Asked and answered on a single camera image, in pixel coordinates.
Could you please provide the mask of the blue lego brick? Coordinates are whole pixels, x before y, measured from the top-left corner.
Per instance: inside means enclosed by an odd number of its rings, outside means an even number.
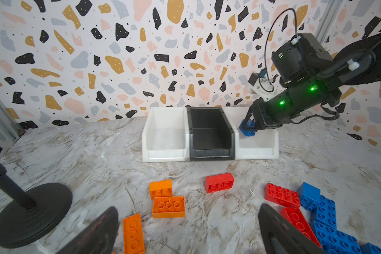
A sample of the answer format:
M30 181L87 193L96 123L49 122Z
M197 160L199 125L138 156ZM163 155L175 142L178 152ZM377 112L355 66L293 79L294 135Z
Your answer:
M302 183L297 193L301 206L310 212L314 211L321 202L321 191L306 182Z
M311 219L337 229L335 202L321 195L320 204L312 211Z
M309 225L324 251L332 249L338 254L362 253L355 237L320 222L310 222Z
M371 243L363 244L360 249L362 254L381 254L381 248Z
M253 130L254 127L255 127L254 120L249 119L246 123L244 122L244 120L242 120L239 126L239 130L244 136L253 137L255 133L257 132L256 130Z

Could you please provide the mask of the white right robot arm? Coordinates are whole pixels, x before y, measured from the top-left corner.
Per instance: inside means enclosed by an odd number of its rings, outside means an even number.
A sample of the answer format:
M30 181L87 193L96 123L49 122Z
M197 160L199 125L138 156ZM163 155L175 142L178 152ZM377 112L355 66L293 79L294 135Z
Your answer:
M255 100L242 131L280 128L316 105L337 106L343 85L381 81L381 33L346 46L334 58L313 34L301 33L272 52L271 59L284 91L267 101Z

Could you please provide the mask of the red lego brick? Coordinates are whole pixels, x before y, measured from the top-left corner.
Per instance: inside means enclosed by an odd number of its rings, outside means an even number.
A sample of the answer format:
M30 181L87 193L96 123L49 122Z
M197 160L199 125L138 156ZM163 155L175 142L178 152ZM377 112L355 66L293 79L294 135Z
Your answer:
M282 188L272 183L267 183L265 186L265 200L284 207L299 208L301 206L298 192Z
M207 176L205 190L207 194L232 189L235 179L231 173Z
M300 208L285 207L281 210L280 214L318 247L322 247Z

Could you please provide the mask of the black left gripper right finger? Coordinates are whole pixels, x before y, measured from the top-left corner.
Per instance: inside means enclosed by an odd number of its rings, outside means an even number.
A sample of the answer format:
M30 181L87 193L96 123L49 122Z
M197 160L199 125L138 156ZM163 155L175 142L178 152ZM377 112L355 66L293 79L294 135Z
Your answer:
M258 221L267 254L323 254L324 251L298 231L268 204L262 204Z

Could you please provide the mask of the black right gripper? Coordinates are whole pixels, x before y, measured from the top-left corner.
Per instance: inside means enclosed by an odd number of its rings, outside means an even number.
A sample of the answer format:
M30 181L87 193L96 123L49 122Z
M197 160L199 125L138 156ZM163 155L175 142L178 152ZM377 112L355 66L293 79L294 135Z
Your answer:
M241 123L241 129L250 129L261 131L267 129L277 129L285 124L289 124L289 119L277 121L267 112L266 102L262 99L256 99L246 114L246 117Z

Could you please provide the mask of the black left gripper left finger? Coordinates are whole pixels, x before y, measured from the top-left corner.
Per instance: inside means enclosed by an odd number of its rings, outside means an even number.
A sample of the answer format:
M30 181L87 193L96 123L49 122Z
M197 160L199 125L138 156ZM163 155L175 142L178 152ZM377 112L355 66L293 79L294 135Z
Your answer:
M109 207L57 254L111 254L119 228L118 211Z

